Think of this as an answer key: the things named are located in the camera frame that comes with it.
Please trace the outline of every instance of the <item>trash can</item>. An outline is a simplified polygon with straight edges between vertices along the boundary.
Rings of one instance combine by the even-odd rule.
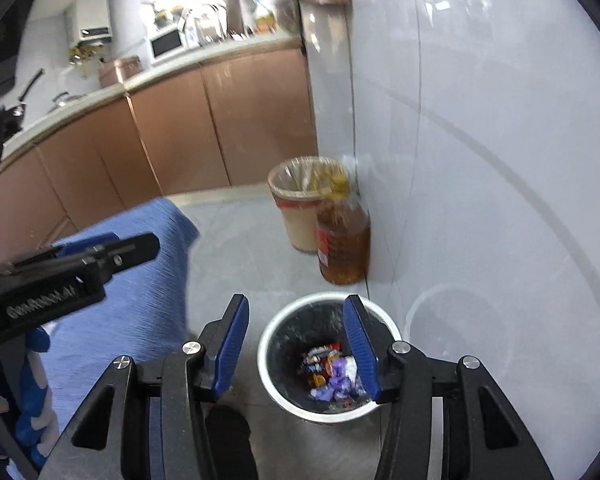
[[[258,372],[269,396],[285,411],[319,424],[337,424],[371,413],[378,405],[360,395],[349,406],[339,400],[314,400],[306,378],[298,374],[302,354],[309,349],[340,343],[343,355],[351,355],[342,319],[347,292],[319,292],[288,304],[269,322],[258,345]],[[400,339],[391,317],[367,298],[360,297],[376,322],[387,346]]]
[[[330,190],[331,176],[347,174],[335,160],[298,156],[269,172],[269,189],[282,213],[289,241],[299,251],[316,251],[315,209]]]

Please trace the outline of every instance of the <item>plastic bottle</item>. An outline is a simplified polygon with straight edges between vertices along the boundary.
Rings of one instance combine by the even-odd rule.
[[[253,13],[253,17],[259,33],[276,31],[276,17],[273,12],[267,9],[263,4],[258,3],[256,11]]]
[[[335,285],[362,280],[369,262],[371,224],[345,175],[331,178],[331,193],[317,209],[316,218],[318,261],[324,279]]]

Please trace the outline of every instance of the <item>beige trash bin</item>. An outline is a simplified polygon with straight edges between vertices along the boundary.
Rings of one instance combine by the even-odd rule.
[[[298,156],[269,172],[269,189],[282,213],[289,241],[299,251],[315,253],[315,209],[330,190],[331,176],[347,174],[331,158]]]

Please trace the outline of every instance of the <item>blue cloth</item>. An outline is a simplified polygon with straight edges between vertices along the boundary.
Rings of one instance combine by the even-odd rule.
[[[187,339],[185,291],[188,249],[198,231],[169,200],[159,198],[100,222],[63,242],[114,232],[120,238],[153,232],[158,257],[116,274],[107,297],[59,320],[42,354],[62,432],[109,363],[164,357]]]

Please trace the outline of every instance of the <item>metal screw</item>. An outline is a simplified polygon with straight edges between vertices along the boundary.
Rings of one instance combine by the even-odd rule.
[[[122,370],[122,368],[126,368],[131,364],[131,358],[126,355],[121,355],[120,357],[116,357],[113,361],[113,367]]]
[[[411,351],[411,345],[406,341],[394,341],[391,348],[397,354],[408,354]]]
[[[475,370],[478,366],[480,366],[480,361],[478,361],[477,357],[467,355],[462,358],[462,364],[469,368],[469,370]]]
[[[182,351],[187,355],[197,354],[202,350],[202,345],[197,341],[189,341],[182,345]]]

